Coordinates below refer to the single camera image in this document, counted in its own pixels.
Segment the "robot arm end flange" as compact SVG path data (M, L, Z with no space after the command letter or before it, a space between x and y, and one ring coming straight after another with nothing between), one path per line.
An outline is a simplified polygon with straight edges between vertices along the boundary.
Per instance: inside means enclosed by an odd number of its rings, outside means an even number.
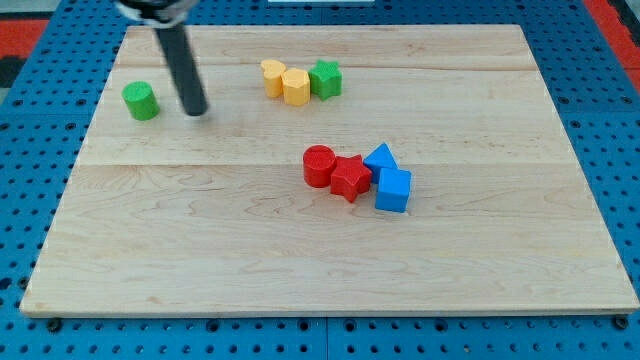
M115 0L114 5L128 19L166 29L183 23L200 0Z

